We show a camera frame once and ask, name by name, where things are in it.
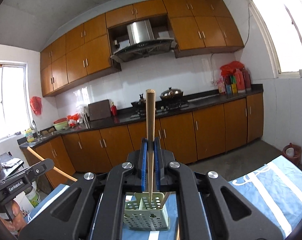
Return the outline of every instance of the cabinet door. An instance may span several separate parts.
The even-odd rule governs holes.
[[[206,0],[212,9],[214,16],[232,18],[226,4],[223,0]]]
[[[75,27],[66,33],[66,52],[76,49],[84,44],[83,24]]]
[[[137,20],[167,14],[162,0],[149,0],[135,3],[133,7]]]
[[[78,136],[80,137],[85,154],[90,158],[90,165],[93,166],[92,172],[109,172],[112,166],[103,146],[100,131],[81,132]]]
[[[194,16],[213,16],[213,11],[206,0],[187,0]]]
[[[163,0],[169,18],[193,16],[186,0]]]
[[[263,95],[247,96],[248,142],[263,135]]]
[[[51,51],[52,45],[47,46],[40,53],[40,70],[45,69],[47,66],[51,64]]]
[[[41,70],[41,88],[42,95],[46,96],[47,94],[53,92],[53,79],[52,79],[52,66],[51,64],[45,69]]]
[[[170,19],[180,50],[204,48],[204,42],[194,17]]]
[[[62,135],[62,139],[75,170],[78,172],[92,172],[92,160],[90,156],[85,154],[78,134]]]
[[[84,45],[66,54],[66,66],[69,83],[87,76]]]
[[[60,170],[72,176],[75,173],[75,169],[65,149],[62,137],[59,136],[50,140],[50,144],[53,149],[53,153],[55,154],[55,158],[59,162]]]
[[[139,150],[141,148],[142,138],[146,138],[146,122],[137,122],[127,125],[133,144],[133,149]],[[164,149],[163,135],[160,125],[160,120],[155,119],[155,137],[159,137],[161,149]]]
[[[66,56],[60,57],[52,63],[52,78],[54,90],[65,86],[68,82],[68,74],[66,71]]]
[[[223,105],[193,111],[198,160],[226,151]]]
[[[126,162],[127,155],[133,151],[127,126],[101,129],[100,133],[112,167]]]
[[[197,161],[192,113],[160,119],[165,148],[184,164]]]
[[[224,104],[226,151],[247,143],[247,102],[240,99]]]
[[[106,34],[105,13],[84,23],[84,42]]]
[[[84,44],[87,74],[111,66],[108,36],[104,35]]]
[[[51,160],[54,161],[54,166],[57,168],[60,168],[59,163],[57,161],[57,158],[53,154],[53,149],[51,147],[50,142],[47,142],[41,146],[36,147],[35,151],[37,154],[39,154],[42,158],[47,159],[50,158]],[[60,184],[64,184],[68,179],[61,175],[60,173],[50,170],[45,173],[45,176],[47,179],[50,181],[52,187],[56,188]]]
[[[217,17],[217,21],[224,35],[227,46],[243,47],[243,41],[234,20],[232,18]]]
[[[114,27],[116,25],[121,25],[135,20],[135,14],[133,5],[123,6],[121,8],[115,9],[105,13],[106,26],[108,28]]]
[[[58,38],[56,41],[52,43],[52,52],[51,52],[51,58],[52,62],[56,61],[58,58],[64,56],[66,54],[65,52],[65,38],[66,35],[64,34],[60,38]]]
[[[195,17],[196,23],[203,37],[205,47],[225,47],[226,42],[217,22],[213,16]]]

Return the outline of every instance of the faucet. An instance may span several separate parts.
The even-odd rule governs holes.
[[[38,135],[38,137],[39,137],[39,138],[42,137],[41,131],[40,131],[40,129],[38,129],[38,128],[36,127],[36,124],[35,124],[35,121],[34,121],[34,120],[33,120],[33,125],[34,125],[34,129],[35,129],[36,134]]]

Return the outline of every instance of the cutting board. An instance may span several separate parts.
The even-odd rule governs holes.
[[[109,100],[102,100],[89,104],[90,121],[99,120],[111,116]]]

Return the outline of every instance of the stainless steel hood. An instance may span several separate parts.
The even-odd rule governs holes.
[[[122,48],[111,56],[122,63],[141,57],[169,52],[173,38],[154,38],[150,21],[143,20],[127,25],[130,45]]]

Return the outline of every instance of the concrete floor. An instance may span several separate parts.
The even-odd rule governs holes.
[[[281,151],[261,140],[205,160],[192,163],[189,167],[196,172],[216,171],[227,181],[254,171],[281,155]]]

